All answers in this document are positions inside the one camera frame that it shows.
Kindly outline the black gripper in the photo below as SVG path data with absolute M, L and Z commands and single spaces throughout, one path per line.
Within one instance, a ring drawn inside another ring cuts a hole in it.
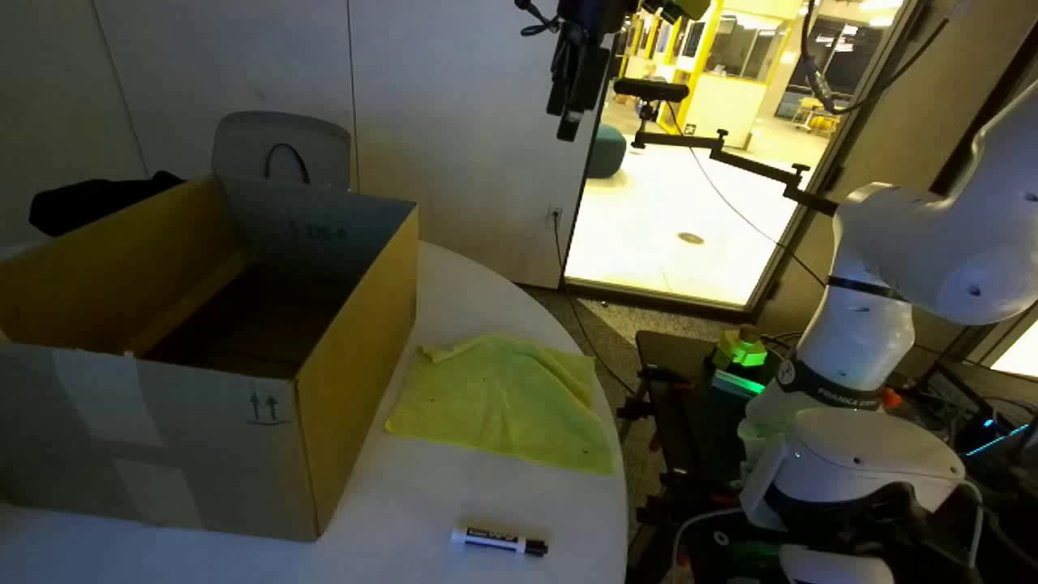
M 564 143 L 578 138 L 581 117 L 596 104 L 624 12 L 624 0 L 558 0 L 558 45 L 545 110 L 558 120 L 556 138 Z

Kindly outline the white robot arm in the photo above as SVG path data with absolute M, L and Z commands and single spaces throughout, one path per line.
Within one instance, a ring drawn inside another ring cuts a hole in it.
M 884 408 L 915 318 L 998 324 L 1038 302 L 1038 84 L 990 117 L 950 196 L 886 181 L 835 209 L 835 264 L 796 354 L 740 421 L 740 514 L 793 584 L 897 584 L 962 455 Z

